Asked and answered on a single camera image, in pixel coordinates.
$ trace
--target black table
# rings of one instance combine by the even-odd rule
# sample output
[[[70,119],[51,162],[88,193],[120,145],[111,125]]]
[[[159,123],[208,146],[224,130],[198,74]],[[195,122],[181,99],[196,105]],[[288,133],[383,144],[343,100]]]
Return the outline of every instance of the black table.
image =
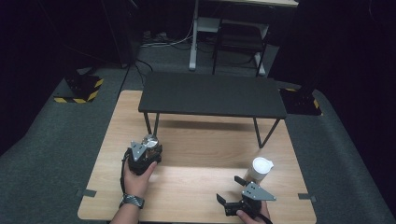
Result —
[[[272,79],[190,73],[148,74],[138,111],[144,113],[148,133],[152,133],[148,113],[156,114],[154,135],[161,113],[253,118],[260,148],[287,116]],[[256,119],[276,120],[263,142]]]

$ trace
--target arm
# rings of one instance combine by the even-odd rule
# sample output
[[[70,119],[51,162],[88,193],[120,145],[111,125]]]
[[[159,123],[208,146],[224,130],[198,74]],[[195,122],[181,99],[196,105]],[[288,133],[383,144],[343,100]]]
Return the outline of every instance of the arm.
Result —
[[[145,198],[146,190],[149,186],[149,178],[154,172],[157,162],[153,162],[142,175],[135,175],[128,168],[128,162],[124,164],[124,184],[125,193],[132,194],[139,198]],[[113,217],[111,223],[114,224],[135,224],[139,221],[140,209],[133,204],[124,204],[116,215]]]
[[[268,207],[267,207],[267,202],[266,201],[262,201],[262,210],[260,211],[260,213],[262,215],[264,215],[265,217],[268,217],[268,219],[270,218],[270,213],[268,212]],[[252,219],[248,214],[246,214],[244,211],[242,210],[238,210],[236,212],[236,214],[239,216],[239,218],[241,218],[241,220],[245,223],[245,224],[258,224],[258,223],[265,223],[261,218],[256,217],[255,219]]]

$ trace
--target forearm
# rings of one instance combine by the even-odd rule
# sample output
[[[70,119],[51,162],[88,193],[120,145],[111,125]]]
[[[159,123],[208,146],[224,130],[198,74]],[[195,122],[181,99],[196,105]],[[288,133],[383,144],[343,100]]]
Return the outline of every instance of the forearm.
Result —
[[[112,224],[137,224],[140,208],[134,204],[125,203],[111,220]]]

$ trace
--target watch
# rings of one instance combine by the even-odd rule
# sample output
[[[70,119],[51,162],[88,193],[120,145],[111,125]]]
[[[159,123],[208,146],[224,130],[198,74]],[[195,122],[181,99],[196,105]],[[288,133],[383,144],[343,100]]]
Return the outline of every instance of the watch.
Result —
[[[134,196],[132,194],[124,193],[121,198],[120,207],[123,206],[125,203],[134,204],[138,206],[140,209],[142,209],[143,205],[145,205],[145,200],[137,196]]]

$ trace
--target human hand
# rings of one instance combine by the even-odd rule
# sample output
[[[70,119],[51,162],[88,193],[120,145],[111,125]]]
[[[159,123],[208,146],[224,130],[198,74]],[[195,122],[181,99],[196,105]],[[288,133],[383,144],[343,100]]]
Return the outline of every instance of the human hand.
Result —
[[[270,213],[268,212],[268,207],[267,207],[267,202],[266,201],[262,201],[262,210],[260,211],[260,213],[267,217],[268,219],[270,219]],[[254,219],[252,219],[248,214],[246,214],[244,211],[242,210],[238,210],[236,211],[236,214],[239,216],[239,218],[241,218],[241,220],[245,223],[245,224],[258,224],[258,223],[266,223],[264,220],[262,220],[259,217],[255,217]]]
[[[157,162],[155,161],[148,167],[145,173],[136,175],[129,169],[128,161],[125,162],[123,167],[125,193],[144,198],[149,186],[149,178],[156,166]]]

